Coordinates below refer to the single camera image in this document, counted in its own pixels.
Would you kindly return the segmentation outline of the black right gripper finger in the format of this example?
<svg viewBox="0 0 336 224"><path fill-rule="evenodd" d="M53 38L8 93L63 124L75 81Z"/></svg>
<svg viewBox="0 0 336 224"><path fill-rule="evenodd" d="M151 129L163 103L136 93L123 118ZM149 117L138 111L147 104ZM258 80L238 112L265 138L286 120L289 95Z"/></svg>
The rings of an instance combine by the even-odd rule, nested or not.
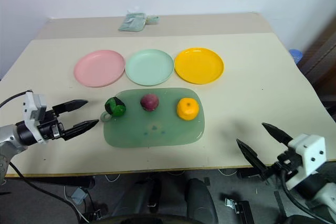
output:
<svg viewBox="0 0 336 224"><path fill-rule="evenodd" d="M288 145L288 143L293 140L293 138L289 136L286 132L275 127L274 125L271 125L269 123L262 123L262 126L279 143Z"/></svg>
<svg viewBox="0 0 336 224"><path fill-rule="evenodd" d="M263 175L267 171L267 166L258 158L257 153L250 148L243 141L236 139L237 145L241 150L245 159L252 165L253 168L257 169L260 175Z"/></svg>

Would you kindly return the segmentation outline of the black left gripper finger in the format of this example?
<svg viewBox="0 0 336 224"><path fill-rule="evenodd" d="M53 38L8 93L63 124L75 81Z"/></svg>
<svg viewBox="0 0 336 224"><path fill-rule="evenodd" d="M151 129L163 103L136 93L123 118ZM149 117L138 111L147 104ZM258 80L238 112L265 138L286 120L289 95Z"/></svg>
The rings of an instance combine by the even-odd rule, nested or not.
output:
<svg viewBox="0 0 336 224"><path fill-rule="evenodd" d="M87 103L88 103L88 100L83 100L83 99L71 100L71 101L53 106L52 109L54 113L57 116L59 116L62 113L77 110Z"/></svg>
<svg viewBox="0 0 336 224"><path fill-rule="evenodd" d="M67 141L69 139L72 139L76 136L79 136L88 130L92 129L97 123L99 122L98 119L96 120L87 120L83 121L81 123L78 123L74 125L72 128L67 129L64 131L62 138Z"/></svg>

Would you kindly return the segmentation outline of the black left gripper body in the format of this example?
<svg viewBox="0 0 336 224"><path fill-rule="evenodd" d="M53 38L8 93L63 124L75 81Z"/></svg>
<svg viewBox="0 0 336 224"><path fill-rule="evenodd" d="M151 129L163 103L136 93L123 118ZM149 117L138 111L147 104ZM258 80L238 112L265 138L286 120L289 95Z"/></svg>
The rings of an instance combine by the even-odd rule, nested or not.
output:
<svg viewBox="0 0 336 224"><path fill-rule="evenodd" d="M39 133L45 140L55 140L64 136L63 124L58 121L58 114L54 110L45 113L44 119L37 126Z"/></svg>

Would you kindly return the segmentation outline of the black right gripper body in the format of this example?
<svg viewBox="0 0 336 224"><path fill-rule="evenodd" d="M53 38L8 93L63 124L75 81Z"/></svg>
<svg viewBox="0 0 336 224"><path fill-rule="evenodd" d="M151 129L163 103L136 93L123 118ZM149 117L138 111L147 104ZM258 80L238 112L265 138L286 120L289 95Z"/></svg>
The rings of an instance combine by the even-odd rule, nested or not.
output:
<svg viewBox="0 0 336 224"><path fill-rule="evenodd" d="M281 171L285 170L285 182L293 178L298 173L298 168L302 165L302 157L297 154L293 149L288 149L282 154L278 155L277 161L271 166L267 166L266 171L263 173L263 179L268 179L275 175L281 177Z"/></svg>

